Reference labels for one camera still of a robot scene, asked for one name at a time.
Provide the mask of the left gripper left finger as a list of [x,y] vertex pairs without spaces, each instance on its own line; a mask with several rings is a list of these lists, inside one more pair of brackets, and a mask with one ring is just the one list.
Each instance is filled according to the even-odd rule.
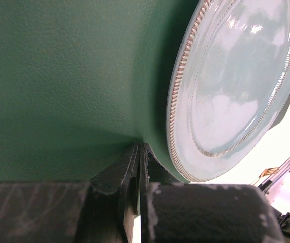
[[89,181],[0,182],[0,242],[132,242],[139,145]]

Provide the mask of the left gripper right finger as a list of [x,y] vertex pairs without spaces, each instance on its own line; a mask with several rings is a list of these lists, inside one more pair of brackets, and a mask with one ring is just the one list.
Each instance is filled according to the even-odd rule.
[[254,186],[184,184],[170,176],[147,144],[140,149],[142,242],[284,242],[274,210]]

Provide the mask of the grey-blue round plate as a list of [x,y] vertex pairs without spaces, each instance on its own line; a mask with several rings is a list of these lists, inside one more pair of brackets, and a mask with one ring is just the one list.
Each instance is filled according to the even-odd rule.
[[199,1],[175,62],[167,142],[187,181],[236,166],[290,95],[290,1]]

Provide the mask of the dark green placemat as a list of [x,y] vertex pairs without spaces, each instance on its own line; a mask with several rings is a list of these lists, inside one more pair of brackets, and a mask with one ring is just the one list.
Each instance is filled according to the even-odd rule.
[[89,181],[167,142],[177,55],[199,1],[0,1],[0,182]]

